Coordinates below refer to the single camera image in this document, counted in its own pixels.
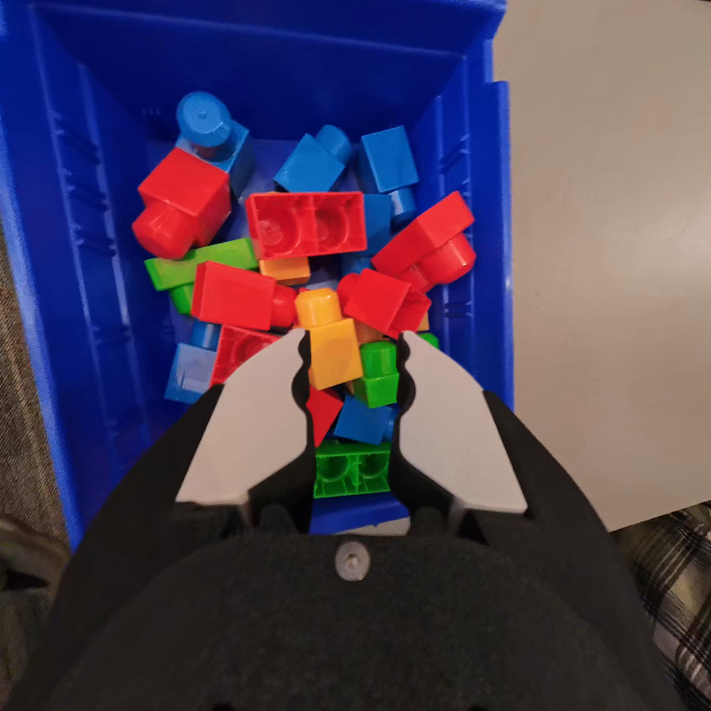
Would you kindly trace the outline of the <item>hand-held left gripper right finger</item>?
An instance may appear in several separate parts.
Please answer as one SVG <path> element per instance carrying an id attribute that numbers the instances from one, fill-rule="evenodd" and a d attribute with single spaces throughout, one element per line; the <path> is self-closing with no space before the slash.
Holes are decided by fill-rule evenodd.
<path id="1" fill-rule="evenodd" d="M 413 331 L 397 341 L 400 374 L 389 485 L 408 536 L 486 536 L 527 523 L 528 502 L 484 389 Z"/>

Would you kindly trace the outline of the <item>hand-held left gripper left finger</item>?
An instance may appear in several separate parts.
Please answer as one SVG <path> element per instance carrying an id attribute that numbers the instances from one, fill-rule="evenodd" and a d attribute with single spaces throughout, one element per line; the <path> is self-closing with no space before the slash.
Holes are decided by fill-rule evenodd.
<path id="1" fill-rule="evenodd" d="M 296 328 L 226 379 L 176 502 L 234 505 L 246 527 L 280 505 L 308 533 L 316 479 L 310 365 L 309 334 Z"/>

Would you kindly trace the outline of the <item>pile of colourful toy blocks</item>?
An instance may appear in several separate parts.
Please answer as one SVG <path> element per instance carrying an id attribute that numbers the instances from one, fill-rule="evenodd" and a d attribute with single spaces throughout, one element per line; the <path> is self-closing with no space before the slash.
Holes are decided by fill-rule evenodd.
<path id="1" fill-rule="evenodd" d="M 395 340 L 431 333 L 429 293 L 474 267 L 475 217 L 454 190 L 419 211 L 420 181 L 406 129 L 365 134 L 356 156 L 333 124 L 307 132 L 273 177 L 251 190 L 257 154 L 249 129 L 214 94 L 178 103 L 175 147 L 138 187 L 132 224 L 151 255 L 148 277 L 193 320 L 176 346 L 165 390 L 192 404 L 247 359 L 298 326 L 302 289 L 336 291 L 352 318 L 363 376 L 317 390 L 310 384 L 315 498 L 388 490 L 397 416 Z"/>

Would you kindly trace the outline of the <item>blue plastic bin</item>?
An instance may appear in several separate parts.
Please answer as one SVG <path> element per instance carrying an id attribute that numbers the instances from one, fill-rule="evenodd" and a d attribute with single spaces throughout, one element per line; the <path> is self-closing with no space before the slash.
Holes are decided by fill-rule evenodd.
<path id="1" fill-rule="evenodd" d="M 434 297 L 443 349 L 514 405 L 506 1 L 2 1 L 1 214 L 70 543 L 185 411 L 176 329 L 131 224 L 183 95 L 253 135 L 264 189 L 323 124 L 402 125 L 417 205 L 458 190 L 474 269 Z"/>

